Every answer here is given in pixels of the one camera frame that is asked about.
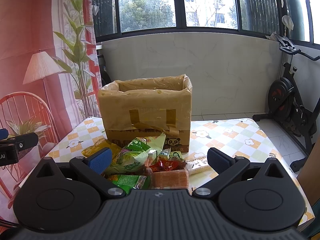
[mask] green tree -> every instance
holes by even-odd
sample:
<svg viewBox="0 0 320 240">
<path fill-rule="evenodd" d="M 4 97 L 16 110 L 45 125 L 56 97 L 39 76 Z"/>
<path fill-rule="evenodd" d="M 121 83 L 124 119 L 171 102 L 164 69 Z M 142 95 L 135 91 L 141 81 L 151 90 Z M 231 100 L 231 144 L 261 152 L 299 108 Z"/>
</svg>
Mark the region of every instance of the green tree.
<svg viewBox="0 0 320 240">
<path fill-rule="evenodd" d="M 240 0 L 240 8 L 241 8 L 242 29 L 249 30 L 248 12 L 247 12 L 247 6 L 244 0 Z M 232 19 L 231 20 L 232 27 L 237 28 L 238 27 L 237 10 L 236 10 L 235 3 L 233 3 L 233 6 L 230 7 L 230 11 L 228 12 L 228 14 Z"/>
<path fill-rule="evenodd" d="M 121 31 L 172 27 L 171 6 L 162 0 L 120 0 Z"/>
</svg>

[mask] chair backrest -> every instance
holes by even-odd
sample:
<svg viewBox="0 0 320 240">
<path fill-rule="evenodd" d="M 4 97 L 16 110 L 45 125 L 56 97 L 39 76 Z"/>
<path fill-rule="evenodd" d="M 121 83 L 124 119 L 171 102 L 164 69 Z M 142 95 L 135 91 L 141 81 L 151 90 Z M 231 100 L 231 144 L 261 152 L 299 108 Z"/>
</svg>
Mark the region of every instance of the chair backrest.
<svg viewBox="0 0 320 240">
<path fill-rule="evenodd" d="M 48 126 L 41 134 L 44 136 L 39 139 L 41 147 L 48 142 L 58 143 L 52 113 L 39 96 L 29 92 L 15 92 L 0 99 L 0 128 L 6 128 L 9 134 L 15 135 L 14 130 L 26 131 L 30 127 L 28 125 L 39 122 L 41 126 Z"/>
</svg>

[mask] exercise bike flywheel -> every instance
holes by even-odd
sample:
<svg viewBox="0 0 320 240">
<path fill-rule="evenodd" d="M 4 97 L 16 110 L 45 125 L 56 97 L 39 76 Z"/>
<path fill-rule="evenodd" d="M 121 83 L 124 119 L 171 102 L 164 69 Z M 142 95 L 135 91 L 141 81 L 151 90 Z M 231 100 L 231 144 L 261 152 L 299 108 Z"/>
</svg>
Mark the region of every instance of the exercise bike flywheel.
<svg viewBox="0 0 320 240">
<path fill-rule="evenodd" d="M 268 93 L 268 106 L 270 110 L 275 110 L 273 117 L 276 121 L 284 121 L 290 114 L 293 103 L 293 95 L 289 92 L 291 87 L 290 81 L 283 77 L 271 84 Z M 284 102 L 278 109 L 275 109 L 278 102 L 284 97 L 286 97 Z"/>
</svg>

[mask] printed curtain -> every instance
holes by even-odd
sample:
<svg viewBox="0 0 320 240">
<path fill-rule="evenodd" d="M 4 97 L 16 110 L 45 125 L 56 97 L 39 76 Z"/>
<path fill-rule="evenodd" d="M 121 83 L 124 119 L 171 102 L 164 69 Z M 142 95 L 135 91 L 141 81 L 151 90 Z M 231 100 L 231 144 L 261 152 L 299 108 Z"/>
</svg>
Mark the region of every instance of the printed curtain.
<svg viewBox="0 0 320 240">
<path fill-rule="evenodd" d="M 100 117 L 91 7 L 91 0 L 0 0 L 0 129 L 39 137 L 17 164 L 0 168 L 2 219 L 17 222 L 18 186 L 40 159 L 85 118 Z"/>
</svg>

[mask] red chair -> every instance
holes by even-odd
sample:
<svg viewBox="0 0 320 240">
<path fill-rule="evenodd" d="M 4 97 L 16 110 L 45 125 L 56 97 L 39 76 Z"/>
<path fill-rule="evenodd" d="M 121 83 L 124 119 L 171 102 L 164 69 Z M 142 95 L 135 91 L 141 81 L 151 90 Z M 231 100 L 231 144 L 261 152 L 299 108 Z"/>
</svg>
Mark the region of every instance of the red chair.
<svg viewBox="0 0 320 240">
<path fill-rule="evenodd" d="M 40 135 L 38 146 L 20 152 L 18 163 L 0 169 L 0 186 L 9 198 L 8 208 L 17 186 L 59 141 L 52 113 L 40 97 L 29 92 L 15 92 L 0 99 L 0 128 L 6 128 L 15 136 L 33 131 L 30 127 L 35 124 L 33 127 L 37 127 L 36 133 Z"/>
</svg>

